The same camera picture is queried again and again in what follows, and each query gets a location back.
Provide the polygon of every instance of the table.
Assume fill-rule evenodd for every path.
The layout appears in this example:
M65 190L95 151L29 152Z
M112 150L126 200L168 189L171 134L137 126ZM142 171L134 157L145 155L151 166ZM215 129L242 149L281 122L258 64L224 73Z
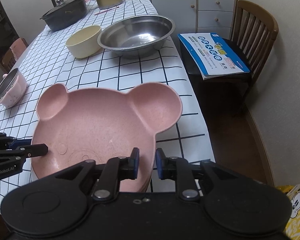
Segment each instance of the table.
M0 132L18 139L32 138L38 117L35 112L40 95L51 85L64 83L69 91L86 87L103 87L127 92L144 82L162 82L171 86L183 104L180 120L169 130L158 134L157 147L167 156L184 157L191 163L214 156L207 125L188 80L176 47L169 37L160 51L140 59L125 59L108 50L82 60L74 58L65 46L76 31L111 23L134 15L157 14L149 0L125 0L119 8L95 15L100 10L96 0L89 1L85 18L70 27L52 32L47 26L38 35L20 64L28 88L16 106L0 106ZM11 190L31 182L31 162L27 159L23 172L0 181L0 204ZM149 191L174 191L172 180L161 181L154 170Z

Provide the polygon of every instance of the chopstick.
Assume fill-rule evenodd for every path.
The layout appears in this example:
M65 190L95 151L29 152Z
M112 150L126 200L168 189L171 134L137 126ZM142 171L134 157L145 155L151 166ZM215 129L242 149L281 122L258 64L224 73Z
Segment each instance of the chopstick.
M96 13L95 15L98 15L98 14L100 14L100 13L104 13L104 12L108 12L108 11L111 11L111 10L113 10L113 9L117 9L117 8L119 8L119 6L117 6L117 7L113 7L113 8L111 8L111 9L105 10L105 11L103 11L103 12L98 12L98 13Z

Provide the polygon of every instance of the metal rivet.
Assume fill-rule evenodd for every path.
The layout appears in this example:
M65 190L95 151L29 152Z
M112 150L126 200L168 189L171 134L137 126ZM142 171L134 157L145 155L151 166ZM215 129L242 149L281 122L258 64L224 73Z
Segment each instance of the metal rivet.
M139 204L142 203L142 201L141 201L140 199L134 199L134 200L133 200L133 203L139 205Z
M99 189L94 193L97 198L107 198L110 196L110 192L105 189Z
M150 199L150 198L148 198L148 197L144 197L144 198L142 199L142 201L143 201L143 202L150 202L150 201L151 201L151 199Z
M186 198L195 198L198 196L198 191L194 189L186 189L182 192L182 195Z

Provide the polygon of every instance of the pot lid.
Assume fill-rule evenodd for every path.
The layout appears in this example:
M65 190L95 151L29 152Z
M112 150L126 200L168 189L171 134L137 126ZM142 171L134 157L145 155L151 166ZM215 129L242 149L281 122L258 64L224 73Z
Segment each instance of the pot lid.
M66 6L68 4L71 4L71 3L74 4L74 3L78 2L78 1L79 0L67 0L67 1L65 1L65 0L57 0L56 1L57 2L57 6L54 7L54 8L52 8L50 11L46 12L40 19L42 19L43 17L46 17L47 15L49 15L49 14L51 14L51 13L59 10L60 8Z

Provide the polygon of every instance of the bear ear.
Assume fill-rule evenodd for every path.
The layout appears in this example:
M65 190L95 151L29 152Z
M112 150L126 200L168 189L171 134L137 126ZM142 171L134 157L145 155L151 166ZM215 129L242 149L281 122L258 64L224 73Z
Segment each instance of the bear ear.
M181 99L165 84L143 83L132 89L128 95L138 116L154 134L169 129L181 116Z
M68 101L68 90L64 84L56 83L49 87L39 98L37 115L39 119L46 120L57 113Z

